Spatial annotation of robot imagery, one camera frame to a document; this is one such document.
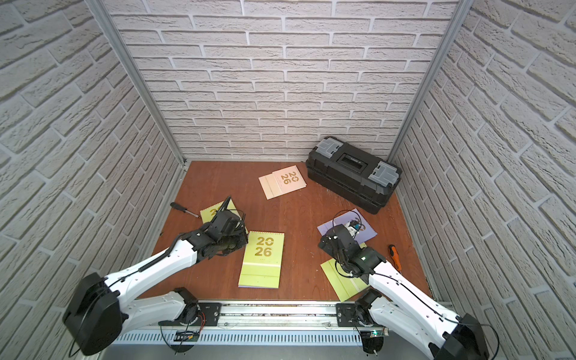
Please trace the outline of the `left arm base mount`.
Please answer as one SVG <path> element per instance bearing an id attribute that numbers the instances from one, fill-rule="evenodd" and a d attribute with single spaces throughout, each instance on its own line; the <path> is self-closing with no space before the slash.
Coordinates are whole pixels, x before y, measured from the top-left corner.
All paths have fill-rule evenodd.
<path id="1" fill-rule="evenodd" d="M 223 304 L 220 302 L 201 302 L 184 287 L 176 288 L 174 292 L 183 298 L 184 310 L 176 319 L 160 321 L 158 325 L 163 342 L 177 355 L 192 349 L 206 326 L 218 324 Z M 177 331 L 174 334 L 172 340 L 177 344 L 172 344 L 167 340 L 163 327 L 176 326 L 177 324 L 186 326 L 186 328 L 184 331 Z"/>

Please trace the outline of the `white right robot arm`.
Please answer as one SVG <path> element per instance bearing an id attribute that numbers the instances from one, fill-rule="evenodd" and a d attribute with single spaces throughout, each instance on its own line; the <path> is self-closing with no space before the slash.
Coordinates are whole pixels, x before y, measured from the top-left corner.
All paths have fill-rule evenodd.
<path id="1" fill-rule="evenodd" d="M 383 346 L 388 329 L 429 359 L 490 359 L 481 324 L 441 305 L 408 281 L 383 255 L 353 238 L 360 225 L 351 221 L 329 229 L 319 248 L 334 261 L 337 275 L 359 279 L 369 288 L 353 304 L 337 304 L 339 326 L 353 327 L 367 354 Z"/>

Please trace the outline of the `purple 2026 calendar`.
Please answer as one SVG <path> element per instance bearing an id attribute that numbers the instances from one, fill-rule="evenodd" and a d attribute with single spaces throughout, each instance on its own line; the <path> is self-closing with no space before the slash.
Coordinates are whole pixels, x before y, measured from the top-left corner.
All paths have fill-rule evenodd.
<path id="1" fill-rule="evenodd" d="M 351 235 L 359 244 L 366 243 L 366 241 L 371 240 L 377 235 L 377 232 L 366 221 L 357 208 L 339 211 L 332 220 L 319 225 L 317 229 L 323 236 L 337 225 L 351 226 Z"/>

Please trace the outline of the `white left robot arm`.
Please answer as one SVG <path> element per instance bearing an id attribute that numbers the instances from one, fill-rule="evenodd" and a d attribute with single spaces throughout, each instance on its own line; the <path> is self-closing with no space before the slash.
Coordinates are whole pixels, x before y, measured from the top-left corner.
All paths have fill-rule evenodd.
<path id="1" fill-rule="evenodd" d="M 93 272 L 76 286 L 62 322 L 73 338 L 70 356 L 92 356 L 125 333 L 154 323 L 204 327 L 198 299 L 184 287 L 156 297 L 142 294 L 203 260 L 225 257 L 248 244 L 246 215 L 228 197 L 199 229 L 177 235 L 171 245 L 131 267 L 101 277 Z"/>

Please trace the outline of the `green 2026 desk calendar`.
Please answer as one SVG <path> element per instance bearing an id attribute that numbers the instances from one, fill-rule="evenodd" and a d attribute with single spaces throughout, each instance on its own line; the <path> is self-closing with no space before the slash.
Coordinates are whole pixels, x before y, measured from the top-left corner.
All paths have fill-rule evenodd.
<path id="1" fill-rule="evenodd" d="M 249 232 L 239 287 L 279 288 L 284 240 L 282 232 Z"/>

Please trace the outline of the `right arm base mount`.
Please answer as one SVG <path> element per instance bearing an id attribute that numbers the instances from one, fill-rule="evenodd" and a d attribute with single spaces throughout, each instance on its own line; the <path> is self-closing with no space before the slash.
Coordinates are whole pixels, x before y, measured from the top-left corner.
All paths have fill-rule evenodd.
<path id="1" fill-rule="evenodd" d="M 384 345 L 384 337 L 387 336 L 386 327 L 378 324 L 370 315 L 369 310 L 375 300 L 381 294 L 374 289 L 369 289 L 360 298 L 352 302 L 337 303 L 337 324 L 340 328 L 353 328 L 358 332 L 363 351 L 368 355 L 378 355 Z"/>

